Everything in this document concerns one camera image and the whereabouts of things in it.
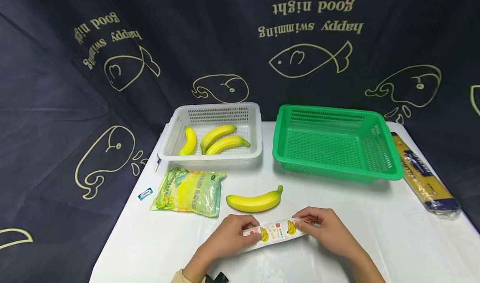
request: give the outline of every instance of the yellow banana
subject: yellow banana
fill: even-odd
[[[275,191],[270,191],[258,197],[240,197],[227,195],[228,206],[243,212],[262,212],[269,210],[280,203],[283,186],[279,185]]]
[[[209,131],[207,135],[202,139],[200,143],[200,148],[202,149],[202,154],[206,154],[207,150],[212,146],[212,144],[217,141],[219,138],[224,137],[237,130],[237,127],[234,125],[222,125],[218,128]]]
[[[297,228],[295,228],[295,224],[293,222],[291,222],[290,220],[288,220],[287,222],[288,222],[287,234],[294,235],[295,232],[297,232]]]
[[[262,227],[260,227],[260,231],[262,233],[262,240],[263,242],[267,242],[268,241],[268,233],[267,233],[267,230],[266,229],[263,229]]]
[[[179,156],[190,156],[191,154],[195,153],[195,147],[197,146],[197,137],[195,135],[195,131],[187,126],[185,128],[185,137],[187,141],[185,145],[179,152]]]
[[[240,146],[250,147],[250,143],[240,136],[225,137],[222,140],[213,143],[213,145],[207,150],[206,154],[219,154],[228,148]]]

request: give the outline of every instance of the white tablecloth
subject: white tablecloth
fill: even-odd
[[[424,161],[403,126],[392,131]],[[286,173],[272,157],[274,122],[263,122],[262,162],[253,171],[230,170],[222,182],[220,216],[150,211],[168,167],[157,168],[157,143],[92,272],[92,283],[170,282],[196,248],[230,213],[229,194],[260,195],[284,186],[280,204],[255,214],[260,223],[290,217],[306,206],[331,207],[370,253],[386,282],[478,283],[480,236],[468,219],[440,220],[428,213],[404,180],[324,182]],[[143,201],[138,195],[154,191]],[[267,246],[218,261],[209,274],[222,271],[230,282],[348,282],[344,261],[309,237]]]

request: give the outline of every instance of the person's left hand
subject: person's left hand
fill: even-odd
[[[223,222],[200,246],[199,250],[212,260],[237,254],[262,238],[261,233],[243,236],[243,230],[259,225],[260,223],[251,215],[230,214],[224,218]]]

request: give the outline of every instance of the packaged food bag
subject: packaged food bag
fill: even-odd
[[[458,201],[397,133],[392,132],[392,136],[401,157],[404,179],[426,210],[440,218],[457,219],[461,213]]]
[[[262,239],[253,245],[244,249],[242,253],[262,248],[267,245],[273,245],[280,242],[292,240],[305,235],[295,227],[295,222],[299,218],[289,218],[286,220],[279,220],[278,222],[268,223],[252,229],[243,230],[243,236],[248,236],[253,233],[261,233]]]
[[[220,206],[220,182],[226,176],[224,172],[192,172],[170,167],[150,210],[192,211],[216,217]]]

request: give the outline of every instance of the person's right hand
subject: person's right hand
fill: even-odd
[[[313,236],[335,254],[354,259],[366,253],[332,209],[306,207],[293,217],[301,218],[295,222],[297,229]],[[314,223],[320,224],[320,228],[313,226]]]

